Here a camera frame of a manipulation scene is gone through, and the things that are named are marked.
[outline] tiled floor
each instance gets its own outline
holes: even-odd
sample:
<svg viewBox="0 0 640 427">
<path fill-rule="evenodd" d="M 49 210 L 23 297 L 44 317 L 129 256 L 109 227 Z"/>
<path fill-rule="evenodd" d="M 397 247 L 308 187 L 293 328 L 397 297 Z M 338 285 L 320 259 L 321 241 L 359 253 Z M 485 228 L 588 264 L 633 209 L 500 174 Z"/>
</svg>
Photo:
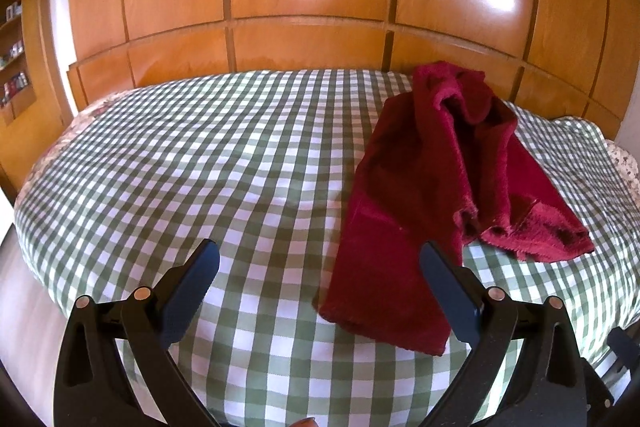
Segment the tiled floor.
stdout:
<svg viewBox="0 0 640 427">
<path fill-rule="evenodd" d="M 11 227 L 0 245 L 0 360 L 49 427 L 53 426 L 53 385 L 65 326 L 65 316 L 25 264 Z M 133 388 L 143 411 L 162 419 L 148 391 L 135 384 Z"/>
</svg>

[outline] screw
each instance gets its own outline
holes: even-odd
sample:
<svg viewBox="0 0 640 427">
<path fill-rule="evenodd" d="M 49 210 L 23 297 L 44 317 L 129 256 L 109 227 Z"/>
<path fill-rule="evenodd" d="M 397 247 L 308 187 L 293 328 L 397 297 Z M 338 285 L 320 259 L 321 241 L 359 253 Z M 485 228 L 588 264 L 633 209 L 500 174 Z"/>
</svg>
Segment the screw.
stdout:
<svg viewBox="0 0 640 427">
<path fill-rule="evenodd" d="M 136 301 L 143 301 L 148 299 L 151 296 L 151 290 L 146 286 L 140 286 L 136 291 L 133 292 L 133 298 Z"/>
<path fill-rule="evenodd" d="M 551 304 L 551 306 L 556 310 L 562 309 L 562 299 L 556 297 L 555 295 L 553 297 L 549 297 L 549 304 Z"/>
<path fill-rule="evenodd" d="M 487 293 L 489 293 L 489 296 L 494 301 L 501 301 L 506 295 L 504 293 L 504 290 L 502 288 L 498 288 L 498 286 L 492 286 L 491 288 L 489 288 L 489 291 Z"/>
<path fill-rule="evenodd" d="M 86 308 L 89 305 L 89 297 L 87 297 L 86 295 L 82 295 L 81 297 L 78 297 L 78 299 L 76 299 L 76 308 Z"/>
</svg>

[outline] green and white checkered fabric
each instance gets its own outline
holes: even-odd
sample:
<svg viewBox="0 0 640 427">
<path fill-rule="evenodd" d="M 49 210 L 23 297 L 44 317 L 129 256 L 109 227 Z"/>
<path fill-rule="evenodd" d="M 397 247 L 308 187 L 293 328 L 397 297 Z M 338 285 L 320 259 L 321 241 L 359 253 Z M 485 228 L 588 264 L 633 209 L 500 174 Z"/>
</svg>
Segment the green and white checkered fabric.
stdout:
<svg viewBox="0 0 640 427">
<path fill-rule="evenodd" d="M 314 309 L 355 166 L 384 100 L 408 89 L 400 74 L 327 70 L 134 90 L 74 140 L 17 209 L 26 261 L 68 315 L 79 295 L 107 301 L 153 285 L 210 237 L 220 272 L 171 354 L 219 421 L 418 425 L 467 346 L 452 338 L 444 356 L 429 357 L 346 333 Z M 640 212 L 596 126 L 514 110 L 518 136 L 589 227 L 596 252 L 520 263 L 474 243 L 464 263 L 514 299 L 561 296 L 594 362 L 609 330 L 640 312 Z M 517 349 L 481 415 L 495 410 Z"/>
</svg>

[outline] bed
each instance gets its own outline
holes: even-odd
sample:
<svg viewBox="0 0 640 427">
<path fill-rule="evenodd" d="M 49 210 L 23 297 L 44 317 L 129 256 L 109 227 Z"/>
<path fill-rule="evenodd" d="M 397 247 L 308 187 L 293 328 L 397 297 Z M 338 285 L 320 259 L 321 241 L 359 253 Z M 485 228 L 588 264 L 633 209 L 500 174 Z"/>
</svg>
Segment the bed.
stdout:
<svg viewBox="0 0 640 427">
<path fill-rule="evenodd" d="M 416 425 L 468 346 L 451 337 L 442 357 L 429 357 L 346 333 L 315 309 L 354 168 L 384 100 L 408 89 L 397 73 L 252 71 L 112 96 L 23 189 L 16 225 L 25 260 L 68 315 L 80 295 L 120 299 L 154 284 L 210 237 L 220 273 L 170 352 L 219 421 Z M 639 318 L 640 210 L 597 126 L 511 107 L 518 137 L 596 251 L 522 263 L 472 243 L 463 264 L 514 299 L 561 296 L 582 356 L 598 363 L 610 329 Z M 513 343 L 480 416 L 495 410 L 517 351 Z"/>
</svg>

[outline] mattress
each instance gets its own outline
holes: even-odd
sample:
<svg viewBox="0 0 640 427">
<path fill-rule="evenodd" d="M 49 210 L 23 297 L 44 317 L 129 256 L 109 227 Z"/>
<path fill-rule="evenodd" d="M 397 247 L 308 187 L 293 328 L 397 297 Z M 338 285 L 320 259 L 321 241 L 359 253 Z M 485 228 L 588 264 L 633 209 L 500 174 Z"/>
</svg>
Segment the mattress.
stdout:
<svg viewBox="0 0 640 427">
<path fill-rule="evenodd" d="M 203 237 L 220 273 L 183 339 L 180 371 L 219 421 L 417 425 L 461 367 L 346 333 L 314 307 L 331 277 L 353 173 L 384 100 L 410 89 L 377 71 L 255 71 L 137 89 L 95 118 L 16 208 L 34 275 L 68 315 L 79 295 L 126 297 L 182 264 Z M 472 243 L 463 264 L 514 299 L 559 295 L 582 356 L 638 318 L 640 212 L 602 133 L 513 107 L 517 134 L 590 230 L 593 254 L 521 263 Z M 513 370 L 512 343 L 480 417 Z M 142 383 L 120 345 L 131 378 Z"/>
</svg>

